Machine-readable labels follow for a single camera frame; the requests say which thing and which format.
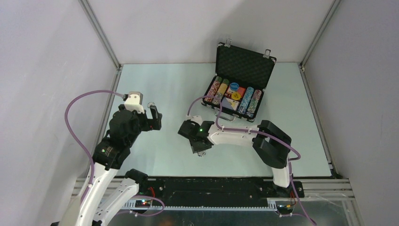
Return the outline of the black poker set case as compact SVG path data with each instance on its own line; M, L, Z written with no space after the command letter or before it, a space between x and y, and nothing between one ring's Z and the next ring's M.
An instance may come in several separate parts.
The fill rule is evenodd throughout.
M253 117L246 116L246 112L245 114L240 114L237 110L232 111L226 108L223 109L222 101L219 101L219 104L215 105L212 104L212 102L205 102L203 98L201 101L202 105L215 109L216 112L221 110L223 113L230 115L233 118L240 118L249 122L254 122L267 84L277 62L277 59L271 56L270 52L269 49L266 49L264 53L258 53L249 49L237 47L231 44L230 39L227 39L226 42L218 43L216 48L215 74L205 95L216 76L221 77L222 80L228 79L230 84L235 82L245 89L248 87L253 87L255 90L259 89L262 91L262 94Z

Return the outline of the blue playing card deck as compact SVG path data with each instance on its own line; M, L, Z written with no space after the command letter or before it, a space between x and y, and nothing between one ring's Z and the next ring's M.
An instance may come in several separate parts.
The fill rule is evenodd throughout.
M233 99L230 99L230 98L227 98L227 97L224 97L222 99L222 107L223 107L223 109L226 108L226 109L230 109L232 111L236 111L238 106L239 106L239 104L240 104L239 101L236 101L236 100L233 100Z

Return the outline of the yellow big blind button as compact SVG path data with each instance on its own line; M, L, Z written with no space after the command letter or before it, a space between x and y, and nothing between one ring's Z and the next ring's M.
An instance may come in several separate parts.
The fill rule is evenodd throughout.
M232 93L231 98L233 100L239 101L241 99L241 94L238 92L234 92L234 93Z

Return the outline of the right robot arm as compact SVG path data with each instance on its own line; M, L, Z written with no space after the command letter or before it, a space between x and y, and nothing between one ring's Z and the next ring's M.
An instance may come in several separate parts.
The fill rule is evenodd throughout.
M291 138L270 121L228 127L187 115L150 140L147 170L152 176L255 177L272 174L274 192L292 192Z

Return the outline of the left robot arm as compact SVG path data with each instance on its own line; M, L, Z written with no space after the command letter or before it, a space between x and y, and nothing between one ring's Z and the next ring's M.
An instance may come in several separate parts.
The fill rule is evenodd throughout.
M142 93L131 91L119 94L119 97L124 103L113 114L105 137L93 154L88 154L90 170L81 191L54 226L106 226L133 196L149 194L150 198L154 197L147 174L131 169L105 202L101 201L138 136L145 131L161 129L162 114L155 104L150 103L152 118L147 117L142 106Z

